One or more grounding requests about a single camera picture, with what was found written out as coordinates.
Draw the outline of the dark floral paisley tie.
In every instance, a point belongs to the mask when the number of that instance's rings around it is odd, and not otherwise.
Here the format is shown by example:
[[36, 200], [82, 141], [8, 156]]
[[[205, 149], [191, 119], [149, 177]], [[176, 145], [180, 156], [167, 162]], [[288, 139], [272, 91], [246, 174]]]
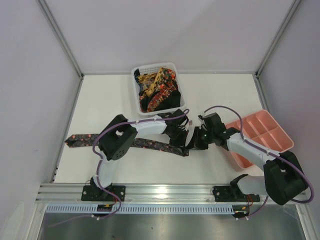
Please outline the dark floral paisley tie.
[[[98, 134], [73, 134], [68, 137], [64, 143], [69, 148], [91, 147], [97, 137]], [[168, 143], [145, 138], [136, 138], [131, 146], [134, 148], [171, 153], [171, 146]]]

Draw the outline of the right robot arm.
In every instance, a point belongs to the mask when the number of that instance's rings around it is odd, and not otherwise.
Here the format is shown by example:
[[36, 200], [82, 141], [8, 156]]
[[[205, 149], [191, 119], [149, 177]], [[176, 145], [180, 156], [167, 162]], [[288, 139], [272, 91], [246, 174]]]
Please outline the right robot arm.
[[263, 171], [262, 176], [243, 174], [230, 182], [242, 194], [264, 195], [283, 206], [310, 186], [293, 152], [279, 152], [246, 138], [240, 128], [226, 127], [215, 112], [199, 118], [201, 125], [188, 134], [187, 149], [206, 150], [215, 144]]

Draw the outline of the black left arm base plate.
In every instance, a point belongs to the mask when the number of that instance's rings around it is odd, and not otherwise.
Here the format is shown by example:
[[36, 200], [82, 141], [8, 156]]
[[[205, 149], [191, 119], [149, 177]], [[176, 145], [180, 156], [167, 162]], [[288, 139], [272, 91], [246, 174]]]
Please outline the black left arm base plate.
[[[111, 185], [107, 188], [107, 190], [119, 197], [121, 201], [125, 200], [125, 185]], [[85, 185], [82, 189], [81, 201], [83, 202], [113, 202], [114, 200], [114, 196], [103, 191], [95, 185]]]

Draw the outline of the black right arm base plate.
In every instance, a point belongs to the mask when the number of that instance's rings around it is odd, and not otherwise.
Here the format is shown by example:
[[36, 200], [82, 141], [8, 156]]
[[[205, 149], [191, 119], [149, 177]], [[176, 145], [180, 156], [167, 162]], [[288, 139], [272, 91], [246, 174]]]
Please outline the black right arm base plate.
[[260, 196], [257, 194], [244, 194], [237, 186], [217, 185], [212, 190], [216, 202], [230, 203], [257, 203], [260, 202]]

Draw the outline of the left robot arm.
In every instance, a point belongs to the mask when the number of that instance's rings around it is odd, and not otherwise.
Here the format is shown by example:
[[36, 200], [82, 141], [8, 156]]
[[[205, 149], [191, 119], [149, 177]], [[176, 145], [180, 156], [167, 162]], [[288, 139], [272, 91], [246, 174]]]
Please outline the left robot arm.
[[186, 156], [189, 110], [176, 110], [152, 117], [129, 120], [117, 115], [97, 136], [92, 144], [93, 152], [100, 160], [90, 186], [100, 192], [112, 185], [116, 161], [131, 147], [145, 148], [178, 156]]

